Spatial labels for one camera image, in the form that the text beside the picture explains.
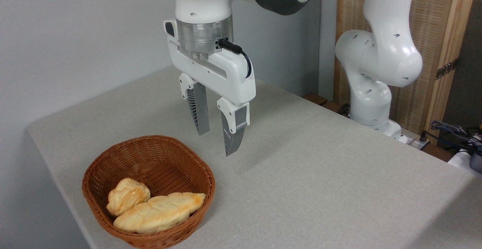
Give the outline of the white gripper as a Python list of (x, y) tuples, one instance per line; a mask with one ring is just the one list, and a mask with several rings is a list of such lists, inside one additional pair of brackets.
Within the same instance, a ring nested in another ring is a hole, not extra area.
[(254, 74), (246, 78), (246, 58), (230, 50), (211, 53), (207, 60), (189, 56), (180, 45), (177, 26), (174, 20), (163, 22), (171, 60), (183, 72), (179, 76), (182, 97), (188, 103), (198, 134), (202, 135), (210, 130), (205, 87), (222, 96), (217, 106), (221, 111), (225, 154), (229, 156), (239, 149), (245, 127), (250, 125), (248, 102), (256, 95)]

